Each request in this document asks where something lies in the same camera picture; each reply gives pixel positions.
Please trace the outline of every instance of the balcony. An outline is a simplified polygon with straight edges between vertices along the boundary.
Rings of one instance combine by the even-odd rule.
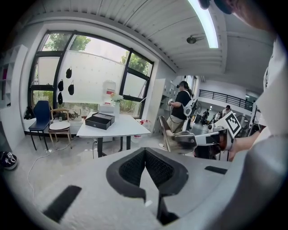
[[[252,111],[252,108],[253,108],[252,102],[248,102],[241,98],[233,97],[233,96],[223,94],[223,93],[216,93],[216,92],[201,89],[199,90],[199,97],[206,97],[209,99],[226,102],[229,105],[235,105],[240,108],[246,109],[248,111]]]

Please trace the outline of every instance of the chair leg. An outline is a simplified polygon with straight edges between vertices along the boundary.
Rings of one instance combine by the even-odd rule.
[[[45,142],[45,145],[46,145],[46,149],[47,149],[47,151],[48,151],[49,149],[48,149],[48,146],[47,146],[47,143],[46,143],[46,139],[45,139],[45,135],[44,135],[44,130],[42,130],[42,133],[43,133],[43,139],[44,139],[44,142]]]
[[[35,148],[35,150],[37,151],[36,146],[35,146],[35,143],[34,143],[34,140],[33,140],[33,137],[32,137],[32,132],[31,132],[31,131],[30,131],[30,136],[31,136],[31,139],[32,139],[32,142],[33,142],[34,148]]]
[[[39,139],[40,139],[40,141],[41,141],[41,137],[40,137],[40,133],[39,133],[39,131],[37,131],[37,133],[38,133]]]
[[[53,141],[53,137],[52,137],[52,135],[50,133],[49,133],[49,135],[50,135],[50,139],[51,139],[52,145],[53,145],[53,147],[55,147],[54,141]]]
[[[69,140],[70,148],[72,149],[72,145],[71,145],[71,141],[70,141],[70,133],[69,133],[69,132],[67,132],[67,136],[68,136],[68,140]]]

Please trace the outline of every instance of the chair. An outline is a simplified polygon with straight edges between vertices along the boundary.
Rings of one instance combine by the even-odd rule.
[[[48,150],[46,139],[44,136],[44,129],[50,123],[49,102],[48,101],[38,101],[37,104],[35,105],[34,109],[33,109],[33,112],[34,112],[34,115],[36,117],[36,122],[34,122],[34,124],[29,127],[29,131],[30,131],[30,136],[31,136],[34,148],[35,148],[35,150],[37,150],[35,143],[34,143],[34,140],[33,140],[32,131],[38,132],[38,136],[39,136],[40,140],[41,140],[41,137],[40,137],[39,131],[42,131],[44,142],[46,145],[46,149]]]
[[[197,147],[195,135],[189,131],[173,133],[163,116],[159,116],[164,142],[168,152],[178,152],[179,154],[187,154],[193,152]]]
[[[51,116],[52,117],[53,117],[53,112],[65,112],[65,113],[67,113],[67,121],[61,121],[61,122],[53,123],[54,119],[52,119],[52,124],[49,126],[48,132],[49,132],[49,135],[50,135],[50,138],[51,138],[53,146],[54,146],[54,142],[53,142],[52,134],[53,133],[55,134],[56,141],[58,141],[56,133],[61,133],[61,134],[67,134],[68,140],[69,140],[69,144],[70,144],[70,148],[72,148],[71,140],[70,140],[70,139],[72,139],[72,136],[71,136],[71,133],[70,133],[70,123],[69,123],[69,114],[68,114],[69,110],[68,109],[54,109],[54,110],[51,110]]]

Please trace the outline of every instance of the blue chair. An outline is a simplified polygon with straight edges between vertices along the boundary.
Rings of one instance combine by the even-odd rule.
[[[31,136],[34,148],[35,148],[35,150],[37,150],[35,143],[34,143],[34,140],[33,140],[32,131],[38,132],[38,136],[39,136],[40,140],[41,140],[41,137],[40,137],[39,131],[42,131],[44,142],[46,145],[46,149],[48,150],[47,143],[45,140],[45,135],[44,135],[44,129],[46,129],[46,127],[50,123],[49,102],[48,101],[38,101],[34,107],[33,112],[34,112],[34,115],[36,117],[36,122],[34,122],[34,124],[29,127],[29,131],[30,131],[30,136]]]

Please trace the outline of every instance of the black sneaker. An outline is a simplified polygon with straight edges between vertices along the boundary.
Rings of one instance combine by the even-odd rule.
[[[17,157],[10,152],[1,152],[0,164],[7,170],[12,170],[17,165]]]

